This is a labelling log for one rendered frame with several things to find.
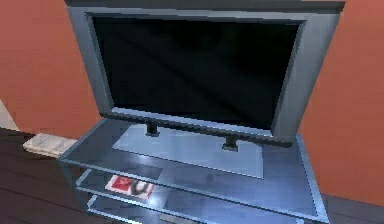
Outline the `grey flat-screen television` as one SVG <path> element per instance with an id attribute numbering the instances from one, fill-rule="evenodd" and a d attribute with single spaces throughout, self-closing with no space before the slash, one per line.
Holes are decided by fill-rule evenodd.
<path id="1" fill-rule="evenodd" d="M 244 176 L 294 142 L 344 0 L 65 0 L 118 148 Z"/>

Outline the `red and white book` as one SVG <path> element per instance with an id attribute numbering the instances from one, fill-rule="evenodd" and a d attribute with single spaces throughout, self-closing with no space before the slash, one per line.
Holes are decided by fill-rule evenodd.
<path id="1" fill-rule="evenodd" d="M 154 189 L 154 184 L 113 175 L 106 184 L 105 189 L 141 199 L 149 199 Z"/>

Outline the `blue glass television stand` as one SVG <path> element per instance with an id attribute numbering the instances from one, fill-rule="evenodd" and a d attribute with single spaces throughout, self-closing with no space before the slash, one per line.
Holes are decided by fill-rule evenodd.
<path id="1" fill-rule="evenodd" d="M 127 224 L 328 224 L 301 140 L 288 148 L 104 119 L 59 158 L 91 213 Z M 105 189 L 113 175 L 154 184 L 149 199 Z"/>

